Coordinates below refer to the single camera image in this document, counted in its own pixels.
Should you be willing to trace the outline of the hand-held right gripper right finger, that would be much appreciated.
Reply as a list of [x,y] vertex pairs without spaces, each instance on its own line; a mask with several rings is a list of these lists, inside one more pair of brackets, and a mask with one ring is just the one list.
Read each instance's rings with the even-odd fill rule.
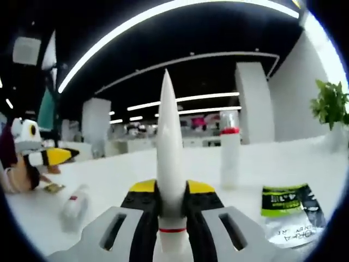
[[262,228],[224,206],[212,186],[187,181],[185,215],[194,261],[272,261],[273,245]]

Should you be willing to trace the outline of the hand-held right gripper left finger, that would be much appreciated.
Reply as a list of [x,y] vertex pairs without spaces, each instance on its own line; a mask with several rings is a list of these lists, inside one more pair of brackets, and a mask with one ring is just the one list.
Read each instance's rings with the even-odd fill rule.
[[78,243],[48,261],[152,261],[160,194],[155,179],[134,184],[121,206],[111,207],[82,231]]

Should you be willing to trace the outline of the person's left hand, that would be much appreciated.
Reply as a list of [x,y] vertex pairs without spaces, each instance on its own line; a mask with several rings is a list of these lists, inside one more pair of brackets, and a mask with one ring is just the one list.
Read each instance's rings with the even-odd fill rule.
[[58,175],[61,173],[59,166],[43,166],[43,170],[28,165],[22,155],[17,156],[17,163],[12,164],[12,181],[21,192],[34,190],[40,182],[52,183],[46,176]]

